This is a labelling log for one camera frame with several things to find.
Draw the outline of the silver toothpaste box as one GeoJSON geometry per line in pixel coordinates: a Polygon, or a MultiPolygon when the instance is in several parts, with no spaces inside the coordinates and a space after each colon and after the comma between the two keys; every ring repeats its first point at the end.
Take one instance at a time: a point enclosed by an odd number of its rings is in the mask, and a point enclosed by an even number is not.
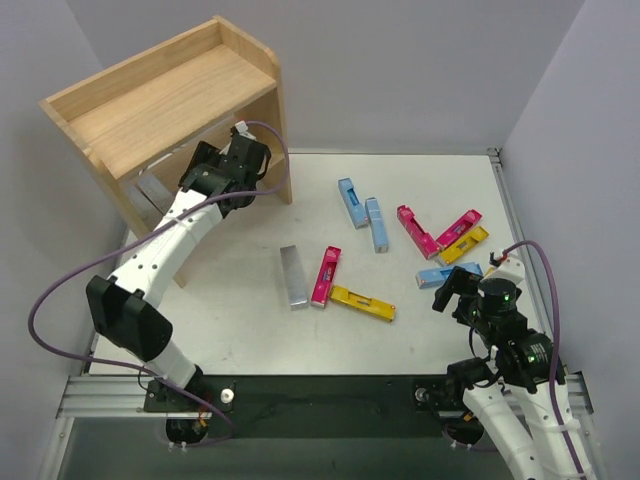
{"type": "Polygon", "coordinates": [[[306,278],[303,265],[295,245],[280,248],[287,299],[292,310],[304,309],[309,306],[306,288],[306,278]]]}
{"type": "Polygon", "coordinates": [[[174,194],[155,175],[145,174],[140,176],[136,181],[136,185],[162,214],[166,214],[170,210],[174,201],[174,194]]]}
{"type": "Polygon", "coordinates": [[[136,186],[129,186],[126,189],[126,194],[144,224],[148,228],[153,229],[162,218],[159,210],[143,195],[143,193],[136,186]]]}

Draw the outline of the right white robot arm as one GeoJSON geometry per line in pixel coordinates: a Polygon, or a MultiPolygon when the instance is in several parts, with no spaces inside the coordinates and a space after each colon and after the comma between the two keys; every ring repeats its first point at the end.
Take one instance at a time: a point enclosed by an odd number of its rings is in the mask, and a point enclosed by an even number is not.
{"type": "Polygon", "coordinates": [[[594,479],[556,346],[518,311],[520,293],[507,278],[460,267],[436,290],[433,309],[456,297],[453,318],[489,350],[448,366],[444,398],[473,415],[514,478],[594,479]]]}

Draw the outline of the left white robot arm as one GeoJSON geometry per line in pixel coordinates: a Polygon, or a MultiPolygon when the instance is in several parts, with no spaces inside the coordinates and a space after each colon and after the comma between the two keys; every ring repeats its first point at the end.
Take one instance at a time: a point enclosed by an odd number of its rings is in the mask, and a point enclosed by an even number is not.
{"type": "Polygon", "coordinates": [[[158,307],[176,272],[199,242],[232,211],[253,200],[271,159],[243,122],[229,144],[196,146],[172,205],[143,244],[108,278],[94,276],[86,295],[96,332],[169,380],[168,400],[190,411],[201,403],[200,374],[172,340],[173,326],[158,307]]]}

